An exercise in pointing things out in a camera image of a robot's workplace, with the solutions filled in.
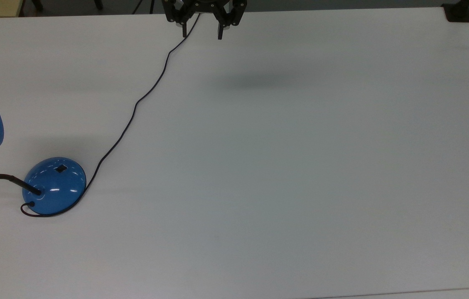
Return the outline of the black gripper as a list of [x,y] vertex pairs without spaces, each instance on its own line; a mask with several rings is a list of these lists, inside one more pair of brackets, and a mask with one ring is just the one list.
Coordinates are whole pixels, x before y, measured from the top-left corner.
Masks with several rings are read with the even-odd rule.
[[181,25],[182,34],[187,38],[187,21],[198,13],[212,13],[219,22],[218,40],[223,38],[223,31],[231,25],[239,25],[246,9],[246,2],[233,0],[163,0],[168,22]]

